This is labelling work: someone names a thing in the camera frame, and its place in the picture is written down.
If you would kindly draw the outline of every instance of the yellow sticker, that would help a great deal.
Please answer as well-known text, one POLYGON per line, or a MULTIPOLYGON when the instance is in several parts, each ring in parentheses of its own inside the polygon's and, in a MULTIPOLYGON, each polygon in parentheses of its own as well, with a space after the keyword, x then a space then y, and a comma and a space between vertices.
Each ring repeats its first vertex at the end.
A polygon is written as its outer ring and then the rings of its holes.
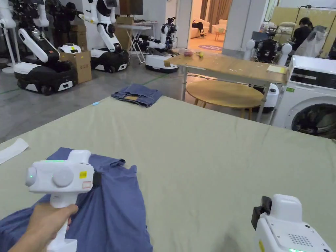
POLYGON ((81 171, 79 173, 79 178, 82 179, 82 178, 86 178, 86 171, 81 171))
POLYGON ((260 247, 261 252, 265 252, 265 248, 261 240, 259 240, 259 247, 260 247))

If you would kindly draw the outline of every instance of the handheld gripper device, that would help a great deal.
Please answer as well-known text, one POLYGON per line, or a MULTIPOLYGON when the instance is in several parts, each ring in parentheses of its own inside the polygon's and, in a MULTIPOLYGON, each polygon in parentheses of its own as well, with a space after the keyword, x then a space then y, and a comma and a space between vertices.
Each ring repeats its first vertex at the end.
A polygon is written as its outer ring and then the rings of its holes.
MULTIPOLYGON (((90 191, 93 186, 94 169, 89 164, 90 155, 87 150, 73 150, 67 160, 34 162, 28 168, 26 186, 32 193, 51 194, 50 204, 54 208, 75 204, 77 195, 90 191)), ((65 239, 67 226, 68 223, 64 223, 48 245, 48 252, 76 252, 77 240, 65 239)))

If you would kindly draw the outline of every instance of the blue t-shirt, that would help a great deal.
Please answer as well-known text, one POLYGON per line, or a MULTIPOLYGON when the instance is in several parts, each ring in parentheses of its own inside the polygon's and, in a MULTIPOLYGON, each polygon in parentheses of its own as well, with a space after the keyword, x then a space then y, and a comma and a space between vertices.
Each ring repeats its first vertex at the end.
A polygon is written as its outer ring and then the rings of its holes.
MULTIPOLYGON (((60 148, 48 160, 66 160, 71 149, 60 148)), ((77 239, 78 252, 152 252, 145 205, 136 166, 123 159, 92 154, 89 163, 101 173, 101 185, 79 194, 67 239, 77 239)), ((37 203, 49 202, 45 195, 37 203)), ((7 252, 25 233, 34 205, 0 221, 0 252, 7 252)))

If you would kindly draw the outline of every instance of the white cloth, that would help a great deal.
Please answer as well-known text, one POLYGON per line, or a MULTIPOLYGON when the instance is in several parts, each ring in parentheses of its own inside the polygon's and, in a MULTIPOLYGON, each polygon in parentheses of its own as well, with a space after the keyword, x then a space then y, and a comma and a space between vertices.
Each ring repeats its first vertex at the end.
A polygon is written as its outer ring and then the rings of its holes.
POLYGON ((327 32, 316 30, 315 28, 296 50, 295 55, 317 57, 323 48, 327 34, 327 32))

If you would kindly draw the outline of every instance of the white paper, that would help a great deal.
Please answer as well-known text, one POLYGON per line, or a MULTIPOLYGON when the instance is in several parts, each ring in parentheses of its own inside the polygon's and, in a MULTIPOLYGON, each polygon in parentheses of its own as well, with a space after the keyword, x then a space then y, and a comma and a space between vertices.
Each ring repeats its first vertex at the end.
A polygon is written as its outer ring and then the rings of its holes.
POLYGON ((11 158, 19 155, 25 149, 27 149, 29 145, 21 138, 18 138, 15 143, 6 149, 0 151, 0 164, 10 160, 11 158))

